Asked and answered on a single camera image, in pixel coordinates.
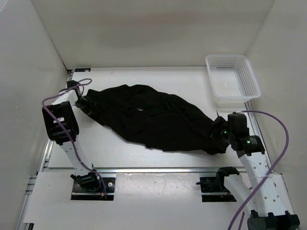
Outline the black trousers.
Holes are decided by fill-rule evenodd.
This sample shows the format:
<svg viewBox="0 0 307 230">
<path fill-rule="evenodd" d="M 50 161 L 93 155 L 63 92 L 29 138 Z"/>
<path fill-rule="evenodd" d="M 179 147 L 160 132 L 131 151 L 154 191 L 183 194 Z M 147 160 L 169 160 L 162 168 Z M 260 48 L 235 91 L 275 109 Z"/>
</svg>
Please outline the black trousers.
<svg viewBox="0 0 307 230">
<path fill-rule="evenodd" d="M 163 151 L 226 152 L 227 145 L 206 135 L 213 120 L 177 95 L 147 85 L 121 85 L 89 89 L 86 97 L 95 105 L 82 111 L 128 142 Z"/>
</svg>

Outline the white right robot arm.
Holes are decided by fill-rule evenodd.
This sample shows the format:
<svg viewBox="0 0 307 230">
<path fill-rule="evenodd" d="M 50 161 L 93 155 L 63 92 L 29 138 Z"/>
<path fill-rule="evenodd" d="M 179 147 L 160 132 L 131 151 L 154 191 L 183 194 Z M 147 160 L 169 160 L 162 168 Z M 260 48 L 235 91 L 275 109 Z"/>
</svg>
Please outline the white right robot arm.
<svg viewBox="0 0 307 230">
<path fill-rule="evenodd" d="M 223 167 L 216 173 L 215 185 L 220 191 L 229 191 L 239 202 L 240 213 L 249 216 L 249 230 L 296 230 L 299 217 L 290 213 L 272 179 L 272 170 L 266 162 L 265 148 L 259 136 L 251 135 L 244 114 L 232 113 L 225 120 L 218 116 L 207 135 L 219 144 L 231 146 L 243 164 L 251 184 L 249 188 L 239 171 L 234 167 Z"/>
</svg>

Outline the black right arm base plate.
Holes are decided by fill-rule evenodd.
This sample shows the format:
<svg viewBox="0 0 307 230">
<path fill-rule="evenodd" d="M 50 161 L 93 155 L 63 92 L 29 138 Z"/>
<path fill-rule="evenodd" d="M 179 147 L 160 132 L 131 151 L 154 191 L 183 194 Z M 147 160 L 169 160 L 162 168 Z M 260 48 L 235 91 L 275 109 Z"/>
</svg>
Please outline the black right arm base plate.
<svg viewBox="0 0 307 230">
<path fill-rule="evenodd" d="M 231 192 L 220 186 L 215 177 L 200 177 L 196 185 L 201 188 L 203 203 L 236 202 Z"/>
</svg>

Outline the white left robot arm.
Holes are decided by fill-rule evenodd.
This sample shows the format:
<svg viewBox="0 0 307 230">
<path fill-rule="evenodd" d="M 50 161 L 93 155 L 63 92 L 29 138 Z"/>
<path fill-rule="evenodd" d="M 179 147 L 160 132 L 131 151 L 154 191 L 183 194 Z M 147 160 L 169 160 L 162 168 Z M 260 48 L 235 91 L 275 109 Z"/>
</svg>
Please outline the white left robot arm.
<svg viewBox="0 0 307 230">
<path fill-rule="evenodd" d="M 102 188 L 102 179 L 81 148 L 79 126 L 72 109 L 80 98 L 75 89 L 46 98 L 42 101 L 42 114 L 48 138 L 63 149 L 74 168 L 71 178 L 82 189 L 96 192 Z"/>
</svg>

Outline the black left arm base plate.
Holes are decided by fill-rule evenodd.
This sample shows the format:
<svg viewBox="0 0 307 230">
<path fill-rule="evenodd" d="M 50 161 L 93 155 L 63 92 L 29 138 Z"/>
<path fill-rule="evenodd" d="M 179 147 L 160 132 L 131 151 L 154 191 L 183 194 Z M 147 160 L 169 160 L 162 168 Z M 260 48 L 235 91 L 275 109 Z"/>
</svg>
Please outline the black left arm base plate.
<svg viewBox="0 0 307 230">
<path fill-rule="evenodd" d="M 93 189 L 81 188 L 77 182 L 73 183 L 71 191 L 71 200 L 82 201 L 113 201 L 116 187 L 116 177 L 105 177 L 104 183 L 106 191 L 102 184 Z"/>
</svg>

